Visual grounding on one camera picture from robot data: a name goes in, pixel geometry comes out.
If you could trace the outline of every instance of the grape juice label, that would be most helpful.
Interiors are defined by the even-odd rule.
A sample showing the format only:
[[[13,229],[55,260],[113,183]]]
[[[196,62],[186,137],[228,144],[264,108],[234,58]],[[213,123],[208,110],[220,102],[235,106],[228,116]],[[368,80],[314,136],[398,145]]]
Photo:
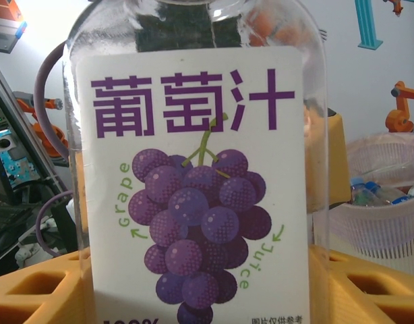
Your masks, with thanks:
[[[98,323],[309,323],[300,53],[98,56],[76,72]]]

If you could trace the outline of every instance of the bottle cap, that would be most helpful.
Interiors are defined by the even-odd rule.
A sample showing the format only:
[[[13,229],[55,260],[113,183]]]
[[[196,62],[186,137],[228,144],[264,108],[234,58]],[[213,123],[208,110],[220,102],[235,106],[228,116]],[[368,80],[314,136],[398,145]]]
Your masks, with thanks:
[[[351,179],[351,186],[356,186],[358,184],[364,184],[364,180],[361,177],[356,177]]]
[[[377,183],[375,183],[375,182],[373,182],[373,181],[369,181],[366,185],[365,185],[365,187],[367,188],[367,189],[369,189],[369,190],[373,190],[374,188],[377,188],[377,187],[379,187],[379,185],[377,185]]]

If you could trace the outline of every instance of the purple cable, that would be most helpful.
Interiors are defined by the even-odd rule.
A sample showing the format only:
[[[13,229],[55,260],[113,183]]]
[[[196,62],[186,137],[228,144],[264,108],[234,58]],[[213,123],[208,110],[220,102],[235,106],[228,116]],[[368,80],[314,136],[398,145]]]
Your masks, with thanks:
[[[53,69],[54,65],[63,56],[63,49],[65,48],[65,42],[57,46],[44,60],[44,63],[39,68],[38,75],[34,84],[34,110],[38,118],[40,127],[42,128],[48,141],[53,145],[55,150],[66,160],[69,161],[69,151],[67,147],[60,141],[56,133],[54,133],[50,120],[48,119],[47,112],[45,111],[44,98],[45,98],[45,82],[48,75]]]
[[[47,244],[45,243],[44,239],[42,238],[42,233],[40,232],[40,223],[42,221],[42,218],[44,218],[45,216],[45,212],[47,211],[47,209],[56,201],[59,200],[60,198],[63,198],[65,196],[70,196],[72,194],[72,190],[68,190],[65,192],[62,192],[61,194],[57,194],[55,195],[53,198],[51,198],[50,200],[48,200],[44,206],[42,206],[42,208],[39,211],[38,217],[36,218],[36,223],[35,223],[35,232],[36,232],[36,239],[38,240],[38,243],[40,245],[41,248],[44,249],[45,252],[47,252],[48,254],[51,254],[53,257],[60,257],[60,254],[57,252],[54,252],[53,250],[51,250]]]

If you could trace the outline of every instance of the purple wire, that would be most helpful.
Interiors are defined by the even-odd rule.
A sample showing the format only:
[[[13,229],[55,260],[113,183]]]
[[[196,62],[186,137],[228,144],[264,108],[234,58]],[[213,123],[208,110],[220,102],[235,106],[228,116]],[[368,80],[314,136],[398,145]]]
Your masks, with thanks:
[[[40,247],[43,248],[45,252],[51,254],[53,257],[60,257],[60,254],[57,252],[54,252],[47,246],[47,243],[45,243],[42,237],[42,233],[40,232],[40,224],[41,224],[42,218],[44,218],[45,216],[45,212],[56,200],[59,200],[60,198],[63,198],[65,196],[69,196],[72,193],[73,193],[72,190],[68,190],[68,191],[62,192],[61,194],[55,195],[53,198],[48,200],[44,204],[44,206],[42,206],[42,208],[39,211],[38,217],[36,218],[36,223],[35,223],[36,239],[38,240]]]
[[[45,97],[45,82],[48,75],[53,69],[54,65],[63,56],[63,49],[65,48],[65,42],[57,46],[44,60],[44,63],[39,68],[38,75],[34,84],[34,110],[38,118],[40,127],[42,128],[48,141],[53,145],[55,150],[66,160],[69,161],[69,150],[60,141],[56,133],[54,133],[50,120],[48,119],[47,112],[45,111],[44,97]]]

